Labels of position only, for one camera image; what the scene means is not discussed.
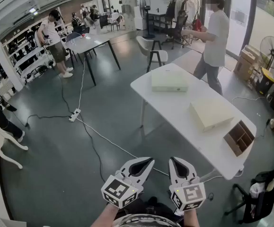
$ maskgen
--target shorts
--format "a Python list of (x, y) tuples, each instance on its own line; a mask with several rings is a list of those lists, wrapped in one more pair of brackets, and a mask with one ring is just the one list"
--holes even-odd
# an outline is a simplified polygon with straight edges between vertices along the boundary
[(65, 61), (66, 51), (65, 51), (61, 41), (49, 46), (48, 49), (49, 49), (50, 53), (52, 54), (56, 63)]

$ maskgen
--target jeans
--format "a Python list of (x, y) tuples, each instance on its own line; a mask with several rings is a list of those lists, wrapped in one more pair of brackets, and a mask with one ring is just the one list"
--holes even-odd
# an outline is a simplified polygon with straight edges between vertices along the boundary
[(218, 72), (219, 72), (219, 67), (215, 67), (215, 66), (211, 66), (210, 64), (207, 64), (204, 61), (204, 57), (202, 54), (202, 57), (197, 67), (194, 70), (194, 76), (201, 80), (201, 78), (205, 74), (207, 74), (208, 85), (222, 96), (223, 93), (222, 93), (221, 84), (218, 79)]

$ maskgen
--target bag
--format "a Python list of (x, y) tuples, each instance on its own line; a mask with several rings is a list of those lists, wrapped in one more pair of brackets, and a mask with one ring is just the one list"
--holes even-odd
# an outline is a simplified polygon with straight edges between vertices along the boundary
[(82, 15), (83, 15), (83, 17), (86, 17), (87, 16), (87, 11), (84, 9), (84, 10), (82, 10), (83, 12), (82, 12)]
[(75, 18), (73, 18), (73, 19), (71, 20), (71, 25), (73, 26), (73, 28), (76, 28), (76, 27), (79, 26), (79, 25), (78, 25), (78, 22), (77, 22), (77, 20), (76, 20)]

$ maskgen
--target white table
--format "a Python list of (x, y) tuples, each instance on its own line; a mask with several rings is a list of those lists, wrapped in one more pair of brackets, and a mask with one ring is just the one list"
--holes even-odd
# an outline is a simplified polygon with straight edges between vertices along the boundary
[[(151, 73), (147, 73), (131, 83), (131, 87), (143, 98), (141, 125), (143, 125), (145, 101), (150, 104), (166, 121), (168, 121), (193, 147), (199, 151), (218, 170), (225, 179), (232, 179), (244, 165), (253, 143), (236, 157), (223, 137), (242, 120), (253, 135), (256, 126), (234, 105), (212, 90), (208, 84), (195, 78), (175, 64), (168, 64), (156, 70), (174, 70), (182, 72), (188, 82), (187, 92), (153, 92), (151, 90)], [(219, 98), (230, 107), (234, 119), (207, 132), (201, 132), (189, 111), (192, 101), (200, 98)]]
[(114, 56), (114, 59), (117, 63), (119, 70), (121, 70), (121, 68), (120, 68), (118, 59), (116, 57), (116, 54), (114, 52), (114, 49), (112, 47), (112, 44), (109, 41), (110, 38), (108, 38), (106, 35), (93, 35), (93, 34), (85, 34), (85, 35), (86, 35), (85, 37), (81, 38), (81, 35), (77, 35), (77, 33), (74, 32), (67, 36), (67, 42), (65, 45), (67, 46), (67, 48), (69, 48), (70, 54), (71, 54), (71, 51), (74, 51), (75, 53), (78, 53), (78, 54), (84, 53), (91, 78), (93, 79), (93, 82), (96, 86), (95, 77), (93, 75), (93, 71), (90, 67), (90, 63), (87, 57), (87, 53), (89, 51), (93, 50), (95, 55), (97, 55), (94, 49), (102, 44), (108, 43), (109, 48), (112, 51), (112, 54)]

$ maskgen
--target gray floor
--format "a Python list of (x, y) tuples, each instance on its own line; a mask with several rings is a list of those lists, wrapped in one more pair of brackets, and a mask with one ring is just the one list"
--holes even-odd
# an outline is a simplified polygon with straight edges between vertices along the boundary
[[(113, 40), (121, 71), (107, 45), (97, 48), (98, 57), (91, 60), (96, 87), (86, 69), (81, 98), (85, 122), (132, 154), (154, 157), (155, 167), (162, 171), (168, 171), (169, 157), (177, 156), (193, 164), (198, 175), (208, 173), (212, 166), (152, 108), (147, 107), (144, 129), (139, 129), (141, 99), (131, 89), (130, 83), (146, 72), (147, 60), (141, 55), (134, 39), (119, 42), (125, 39), (124, 35)], [(168, 51), (169, 61), (189, 50), (179, 45), (174, 50), (170, 48), (169, 44), (163, 46)], [(78, 107), (83, 72), (82, 65), (75, 65), (74, 76), (62, 79), (64, 96), (71, 110)], [(220, 81), (224, 97), (230, 101), (236, 96), (258, 97), (233, 73), (220, 78)], [(18, 108), (16, 114), (23, 122), (31, 114), (69, 115), (61, 97), (61, 81), (53, 70), (29, 84), (10, 101)], [(257, 135), (262, 134), (266, 120), (272, 116), (264, 100), (235, 99), (234, 104), (257, 126)], [(13, 114), (6, 114), (20, 126)], [(23, 170), (19, 170), (15, 165), (2, 161), (3, 182), (14, 219), (26, 221), (30, 227), (90, 226), (106, 202), (100, 191), (103, 182), (99, 175), (98, 157), (82, 124), (70, 123), (66, 118), (39, 120), (35, 117), (30, 118), (29, 124), (31, 129), (26, 130), (23, 141), (23, 145), (29, 147), (28, 152), (9, 143), (3, 148), (6, 155), (24, 166)], [(105, 179), (132, 159), (92, 130), (89, 133), (102, 158)], [(241, 177), (231, 181), (217, 178), (205, 184), (207, 195), (213, 192), (214, 199), (207, 200), (197, 211), (200, 225), (238, 226), (234, 221), (242, 217), (243, 210), (236, 215), (223, 216), (224, 211), (235, 206), (239, 198), (238, 193), (232, 192), (232, 185), (239, 183), (249, 189), (251, 178), (273, 168), (274, 134), (267, 128), (264, 138), (255, 141)], [(167, 194), (169, 185), (168, 177), (152, 171), (144, 184), (145, 194), (141, 198), (146, 200), (154, 195), (174, 209)]]

